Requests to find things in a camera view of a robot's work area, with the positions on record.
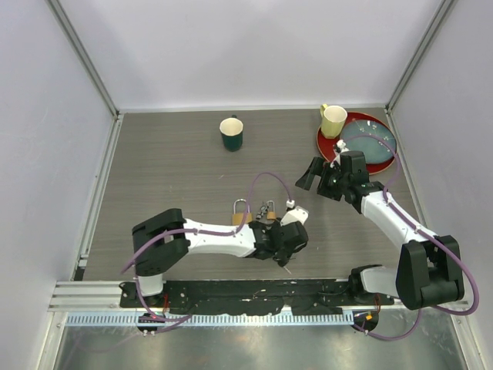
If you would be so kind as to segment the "black-headed keys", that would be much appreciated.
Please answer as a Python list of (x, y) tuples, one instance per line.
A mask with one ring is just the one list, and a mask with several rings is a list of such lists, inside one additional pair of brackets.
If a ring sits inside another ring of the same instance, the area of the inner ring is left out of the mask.
[(279, 267), (283, 268), (288, 274), (292, 274), (292, 272), (287, 267), (287, 264), (290, 260), (289, 258), (286, 259), (286, 258), (274, 257), (273, 260), (277, 263)]

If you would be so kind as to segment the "small brass long-shackle padlock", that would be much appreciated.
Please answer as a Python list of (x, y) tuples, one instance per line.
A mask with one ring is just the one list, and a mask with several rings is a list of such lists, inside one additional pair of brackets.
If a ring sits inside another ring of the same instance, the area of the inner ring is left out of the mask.
[(275, 203), (273, 200), (268, 200), (267, 201), (267, 215), (266, 219), (267, 220), (276, 220), (277, 215), (275, 211)]

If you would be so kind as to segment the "keys with panda keychain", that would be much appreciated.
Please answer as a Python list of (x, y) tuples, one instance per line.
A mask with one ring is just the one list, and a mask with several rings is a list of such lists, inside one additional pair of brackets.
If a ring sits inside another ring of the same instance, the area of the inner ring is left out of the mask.
[(268, 213), (268, 209), (269, 209), (268, 204), (263, 202), (262, 205), (260, 206), (259, 210), (256, 213), (255, 219), (261, 220), (262, 218), (264, 218)]

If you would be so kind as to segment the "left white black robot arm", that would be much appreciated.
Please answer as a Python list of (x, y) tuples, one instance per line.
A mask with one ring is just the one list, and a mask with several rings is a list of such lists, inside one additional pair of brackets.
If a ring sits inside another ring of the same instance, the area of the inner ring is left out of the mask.
[(200, 223), (184, 218), (179, 208), (168, 209), (132, 229), (134, 257), (124, 269), (135, 268), (137, 298), (154, 308), (163, 301), (163, 274), (188, 254), (271, 259), (286, 266), (307, 246), (308, 215), (297, 206), (270, 224), (251, 221), (236, 227)]

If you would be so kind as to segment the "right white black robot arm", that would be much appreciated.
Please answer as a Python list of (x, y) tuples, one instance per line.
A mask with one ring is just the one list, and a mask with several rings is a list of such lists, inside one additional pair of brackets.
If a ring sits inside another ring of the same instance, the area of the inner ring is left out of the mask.
[(382, 294), (417, 310), (464, 297), (458, 242), (422, 227), (384, 192), (382, 183), (371, 181), (361, 151), (340, 153), (331, 163), (315, 157), (295, 184), (309, 190), (315, 177), (320, 178), (317, 194), (345, 200), (379, 227), (400, 252), (394, 270), (381, 265), (352, 270), (347, 293), (354, 303), (366, 304)]

